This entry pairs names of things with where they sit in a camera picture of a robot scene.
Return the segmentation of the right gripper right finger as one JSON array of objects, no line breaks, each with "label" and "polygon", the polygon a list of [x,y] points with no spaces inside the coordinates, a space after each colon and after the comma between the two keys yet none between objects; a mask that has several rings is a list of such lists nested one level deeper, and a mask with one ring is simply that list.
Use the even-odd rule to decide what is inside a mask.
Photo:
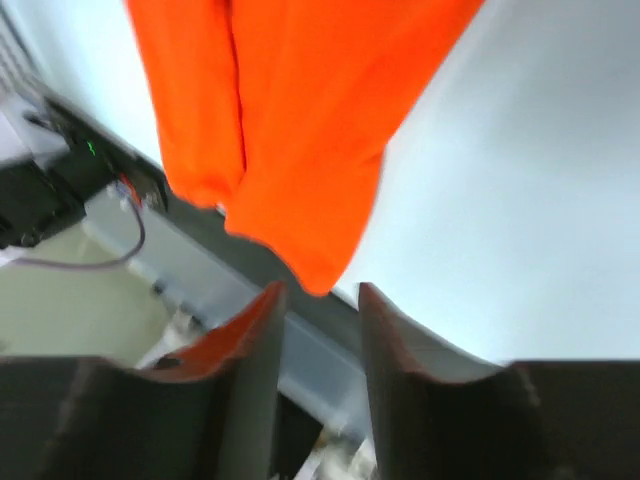
[{"label": "right gripper right finger", "polygon": [[637,362],[484,363],[369,283],[358,313],[381,478],[638,477]]}]

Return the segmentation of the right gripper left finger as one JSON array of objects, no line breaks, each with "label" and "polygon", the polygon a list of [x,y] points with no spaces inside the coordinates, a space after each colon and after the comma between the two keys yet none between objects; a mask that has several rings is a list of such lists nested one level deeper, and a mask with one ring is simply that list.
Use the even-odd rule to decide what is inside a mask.
[{"label": "right gripper left finger", "polygon": [[265,479],[287,288],[269,284],[143,369],[94,356],[1,361],[5,479]]}]

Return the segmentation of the orange t shirt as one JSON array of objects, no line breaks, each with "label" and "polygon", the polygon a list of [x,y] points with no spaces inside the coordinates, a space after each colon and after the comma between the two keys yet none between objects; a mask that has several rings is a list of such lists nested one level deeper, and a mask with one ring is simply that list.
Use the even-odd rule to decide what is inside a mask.
[{"label": "orange t shirt", "polygon": [[477,1],[130,1],[180,199],[275,253],[315,296],[364,233],[384,150]]}]

